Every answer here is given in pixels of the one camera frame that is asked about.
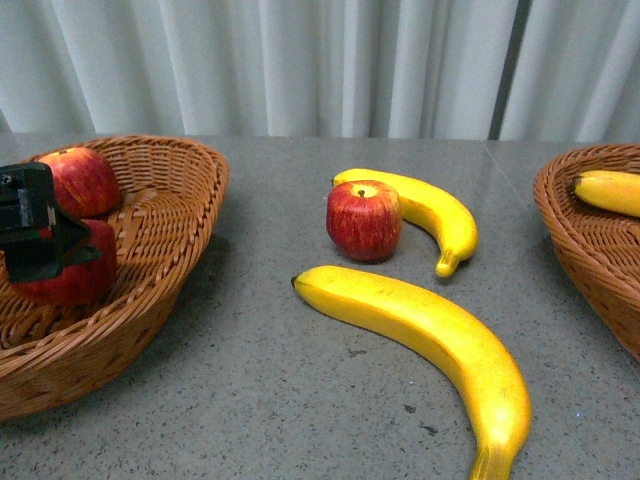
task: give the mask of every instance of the fruit in basket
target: fruit in basket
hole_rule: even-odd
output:
[[[84,220],[91,230],[88,245],[100,250],[97,260],[67,266],[57,277],[13,283],[22,298],[46,305],[83,305],[104,297],[116,281],[116,238],[113,227],[101,220]]]
[[[470,478],[509,478],[529,435],[531,401],[515,360],[480,320],[424,288],[344,267],[312,268],[292,284],[325,315],[395,340],[441,369],[478,442]]]
[[[56,201],[75,217],[95,217],[120,203],[120,187],[113,168],[96,150],[68,148],[38,161],[51,168]]]
[[[578,198],[598,208],[640,217],[640,175],[613,170],[581,172],[574,180]]]
[[[478,247],[475,219],[450,193],[415,178],[365,168],[341,172],[333,178],[333,184],[361,180],[377,180],[393,187],[400,195],[403,218],[436,239],[440,248],[436,275],[450,277],[461,261],[475,253]]]
[[[396,249],[402,231],[398,192],[375,180],[333,187],[327,197],[326,228],[348,258],[383,260]]]

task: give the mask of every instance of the yellow banana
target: yellow banana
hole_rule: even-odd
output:
[[[640,217],[640,175],[589,170],[578,174],[574,189],[580,199],[595,207]]]
[[[484,324],[429,290],[350,268],[315,267],[291,283],[325,315],[393,339],[440,368],[476,435],[469,478],[509,478],[529,434],[531,402],[515,360]]]
[[[398,191],[402,217],[425,229],[438,242],[436,275],[453,275],[458,264],[476,251],[478,227],[473,215],[450,193],[415,178],[366,168],[339,173],[333,178],[333,185],[353,180],[378,180]]]

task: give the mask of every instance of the brown basket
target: brown basket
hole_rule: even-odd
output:
[[[165,323],[225,195],[227,162],[201,143],[135,135],[66,148],[79,145],[107,158],[123,192],[104,217],[116,233],[117,280],[84,307],[38,306],[0,280],[0,420],[70,402],[122,373]]]
[[[598,145],[560,155],[538,172],[534,197],[562,267],[640,361],[640,219],[576,197],[574,178],[593,169],[640,173],[640,145]]]

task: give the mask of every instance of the speckled stone surface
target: speckled stone surface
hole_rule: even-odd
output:
[[[0,134],[0,164],[88,138]],[[536,172],[575,145],[198,139],[231,180],[168,323],[106,387],[0,424],[0,478],[467,478],[475,439],[447,378],[315,312],[289,283],[356,266],[324,215],[332,176],[366,166],[424,178],[476,217],[478,252],[450,281],[411,225],[389,261],[356,267],[453,300],[511,350],[534,409],[511,478],[640,479],[639,365],[563,273],[533,202]]]

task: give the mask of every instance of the apple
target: apple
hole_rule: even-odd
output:
[[[338,250],[352,260],[389,257],[402,232],[398,192],[376,180],[345,182],[327,197],[327,232]]]
[[[113,227],[102,220],[84,220],[91,230],[88,245],[98,248],[102,256],[65,267],[54,278],[12,283],[22,298],[47,305],[84,305],[100,300],[116,281],[116,237]]]
[[[51,168],[56,201],[71,215],[95,217],[120,203],[116,175],[99,152],[87,147],[68,148],[38,161]]]

